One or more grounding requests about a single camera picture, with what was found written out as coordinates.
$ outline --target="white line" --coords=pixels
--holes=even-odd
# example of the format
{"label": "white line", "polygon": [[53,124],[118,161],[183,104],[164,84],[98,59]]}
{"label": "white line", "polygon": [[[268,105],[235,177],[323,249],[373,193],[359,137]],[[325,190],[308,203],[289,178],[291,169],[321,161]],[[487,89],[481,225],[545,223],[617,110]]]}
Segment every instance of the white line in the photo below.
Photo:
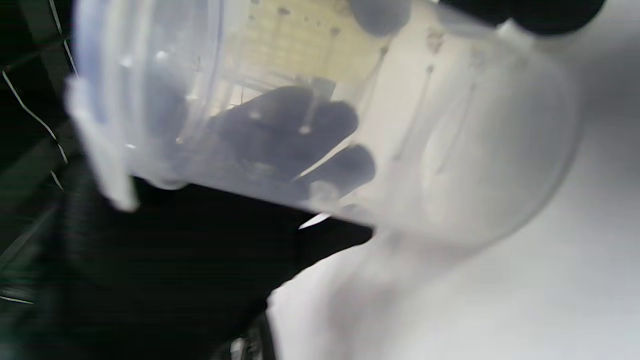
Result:
{"label": "white line", "polygon": [[[62,35],[62,26],[60,25],[60,18],[58,17],[58,9],[56,8],[56,2],[54,0],[49,0],[49,9],[51,10],[51,15],[53,15],[53,20],[56,22],[56,27],[58,28],[58,33]],[[74,72],[77,74],[76,63],[74,62],[74,57],[71,56],[71,50],[69,50],[69,45],[67,41],[63,41],[63,45],[65,46],[65,51],[67,52],[67,56],[69,57],[69,62],[71,63],[71,67],[74,68]]]}
{"label": "white line", "polygon": [[9,89],[11,89],[11,92],[13,93],[13,96],[15,96],[15,98],[18,100],[18,102],[20,103],[20,106],[22,106],[22,109],[24,111],[26,111],[27,114],[31,115],[31,117],[36,119],[40,123],[40,125],[44,126],[44,128],[49,132],[49,135],[51,135],[53,140],[56,141],[56,143],[58,144],[58,149],[60,150],[60,154],[62,155],[62,159],[65,161],[65,164],[68,163],[67,155],[65,154],[65,150],[62,149],[62,146],[60,146],[60,144],[58,143],[58,138],[56,138],[56,135],[53,133],[53,131],[51,131],[51,128],[44,121],[42,121],[42,119],[39,118],[38,115],[34,114],[33,111],[31,111],[24,104],[24,102],[22,102],[22,99],[20,98],[20,95],[18,95],[18,92],[15,91],[15,88],[13,87],[13,84],[11,83],[11,80],[9,80],[9,77],[6,75],[6,72],[4,70],[2,71],[2,77],[6,81],[6,84],[9,85]]}
{"label": "white line", "polygon": [[58,176],[56,176],[56,173],[53,172],[53,170],[50,170],[51,172],[51,176],[53,177],[53,181],[56,182],[56,185],[58,185],[58,188],[60,188],[60,190],[65,191],[65,189],[62,188],[62,184],[60,184],[60,181],[58,180]]}
{"label": "white line", "polygon": [[320,224],[321,222],[325,221],[326,219],[328,219],[330,217],[331,217],[331,215],[329,215],[329,214],[320,213],[320,214],[312,217],[309,221],[307,221],[304,224],[300,225],[298,230],[302,230],[302,229],[304,229],[306,227],[310,227],[310,226],[313,226],[313,225]]}
{"label": "white line", "polygon": [[12,298],[10,298],[10,297],[4,297],[4,296],[0,296],[0,299],[7,300],[7,301],[13,301],[13,302],[20,302],[21,304],[29,304],[29,305],[33,305],[33,303],[32,303],[32,302],[27,301],[27,300],[12,299]]}

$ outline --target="black glove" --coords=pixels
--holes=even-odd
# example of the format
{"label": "black glove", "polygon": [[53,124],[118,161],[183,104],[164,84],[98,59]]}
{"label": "black glove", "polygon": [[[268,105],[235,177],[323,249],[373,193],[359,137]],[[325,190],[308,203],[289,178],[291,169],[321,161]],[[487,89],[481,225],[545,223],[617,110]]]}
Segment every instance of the black glove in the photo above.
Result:
{"label": "black glove", "polygon": [[[354,146],[297,177],[358,123],[346,104],[320,102],[312,131],[298,133],[311,97],[301,88],[277,89],[212,122],[224,136],[244,140],[225,145],[235,160],[273,167],[274,181],[300,189],[298,200],[318,179],[354,174],[349,189],[341,187],[350,191],[374,175],[371,155]],[[261,125],[244,126],[256,109]],[[368,227],[336,219],[300,230],[313,214],[203,186],[135,185],[140,208],[119,212],[81,165],[44,241],[49,278],[35,297],[38,316],[92,358],[209,359],[265,311],[275,288],[372,236]],[[33,335],[25,347],[37,352],[50,342]]]}

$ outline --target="gloved finger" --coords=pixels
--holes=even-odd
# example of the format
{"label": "gloved finger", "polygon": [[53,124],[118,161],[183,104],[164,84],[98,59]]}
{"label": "gloved finger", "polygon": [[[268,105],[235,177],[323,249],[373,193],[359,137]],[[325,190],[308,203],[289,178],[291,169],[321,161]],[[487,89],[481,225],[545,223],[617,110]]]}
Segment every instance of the gloved finger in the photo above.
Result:
{"label": "gloved finger", "polygon": [[322,181],[331,184],[335,196],[343,197],[373,180],[375,175],[376,164],[371,153],[362,145],[352,145],[297,179],[296,183],[312,187],[314,183]]}
{"label": "gloved finger", "polygon": [[375,37],[398,32],[409,22],[412,0],[350,0],[359,25]]}
{"label": "gloved finger", "polygon": [[373,228],[329,218],[298,231],[296,266],[302,271],[318,261],[350,247],[362,245],[373,236]]}
{"label": "gloved finger", "polygon": [[[313,194],[313,184],[322,181],[331,185],[335,191],[333,196],[342,197],[371,181],[375,173],[376,166],[371,153],[362,145],[353,145],[341,150],[296,182],[308,184],[312,196],[315,196],[318,194]],[[335,218],[305,227],[298,231],[296,237],[299,270],[336,252],[361,245],[369,240],[372,234],[373,230],[370,227]]]}
{"label": "gloved finger", "polygon": [[440,0],[440,4],[455,8],[493,26],[502,24],[510,17],[509,0]]}
{"label": "gloved finger", "polygon": [[270,168],[290,181],[322,159],[358,127],[343,102],[326,102],[311,90],[278,88],[220,115],[220,134],[243,162]]}
{"label": "gloved finger", "polygon": [[583,28],[605,0],[440,0],[491,25],[513,18],[538,35],[560,35]]}
{"label": "gloved finger", "polygon": [[539,35],[559,35],[584,27],[605,0],[511,0],[509,11],[523,28]]}

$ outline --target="white surface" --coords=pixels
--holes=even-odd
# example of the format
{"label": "white surface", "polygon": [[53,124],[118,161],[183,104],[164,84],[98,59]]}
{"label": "white surface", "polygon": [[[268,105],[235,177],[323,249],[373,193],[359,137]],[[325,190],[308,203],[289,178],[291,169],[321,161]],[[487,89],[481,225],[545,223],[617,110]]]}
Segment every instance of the white surface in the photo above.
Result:
{"label": "white surface", "polygon": [[461,254],[373,241],[308,269],[271,299],[282,359],[640,358],[639,10],[609,0],[538,44],[582,85],[586,124],[547,209],[436,279]]}

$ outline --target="plastic container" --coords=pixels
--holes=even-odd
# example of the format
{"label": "plastic container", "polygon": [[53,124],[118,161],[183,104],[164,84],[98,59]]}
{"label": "plastic container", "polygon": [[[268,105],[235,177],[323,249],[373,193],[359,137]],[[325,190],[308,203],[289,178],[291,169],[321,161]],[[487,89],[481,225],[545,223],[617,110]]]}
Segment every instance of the plastic container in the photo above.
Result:
{"label": "plastic container", "polygon": [[482,245],[525,223],[576,142],[531,51],[427,1],[84,0],[68,108],[103,193],[195,183]]}

